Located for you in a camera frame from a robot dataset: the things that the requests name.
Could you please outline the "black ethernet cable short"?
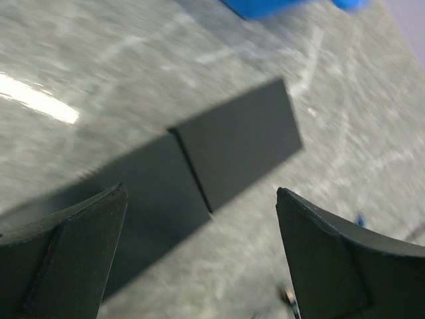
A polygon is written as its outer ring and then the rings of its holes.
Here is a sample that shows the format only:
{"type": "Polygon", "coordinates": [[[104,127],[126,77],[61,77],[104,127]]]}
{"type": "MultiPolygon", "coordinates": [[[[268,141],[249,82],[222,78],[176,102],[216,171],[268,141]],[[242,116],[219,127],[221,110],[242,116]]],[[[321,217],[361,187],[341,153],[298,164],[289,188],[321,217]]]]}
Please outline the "black ethernet cable short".
{"type": "Polygon", "coordinates": [[[263,308],[259,309],[258,311],[255,311],[255,313],[253,313],[250,318],[265,318],[266,315],[269,315],[278,309],[278,303],[284,305],[285,308],[290,310],[294,318],[301,318],[298,302],[291,288],[282,285],[277,286],[276,297],[278,298],[278,301],[269,302],[263,308]]]}

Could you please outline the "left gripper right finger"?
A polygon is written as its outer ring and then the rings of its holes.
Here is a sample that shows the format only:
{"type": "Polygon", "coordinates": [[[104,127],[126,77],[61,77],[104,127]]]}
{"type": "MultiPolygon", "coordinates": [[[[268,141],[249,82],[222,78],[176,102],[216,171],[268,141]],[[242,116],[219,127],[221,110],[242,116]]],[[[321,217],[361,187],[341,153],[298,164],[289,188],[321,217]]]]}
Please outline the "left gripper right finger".
{"type": "Polygon", "coordinates": [[[423,318],[424,247],[336,216],[286,188],[276,211],[302,318],[423,318]]]}

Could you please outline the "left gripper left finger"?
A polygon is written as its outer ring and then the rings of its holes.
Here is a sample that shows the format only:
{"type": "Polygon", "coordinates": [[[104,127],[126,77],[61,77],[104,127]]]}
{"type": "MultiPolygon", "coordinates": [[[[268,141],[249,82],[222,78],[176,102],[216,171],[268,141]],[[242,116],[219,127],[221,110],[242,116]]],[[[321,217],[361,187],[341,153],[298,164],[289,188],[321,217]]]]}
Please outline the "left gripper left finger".
{"type": "Polygon", "coordinates": [[[95,318],[128,206],[122,183],[40,197],[1,215],[1,317],[95,318]]]}

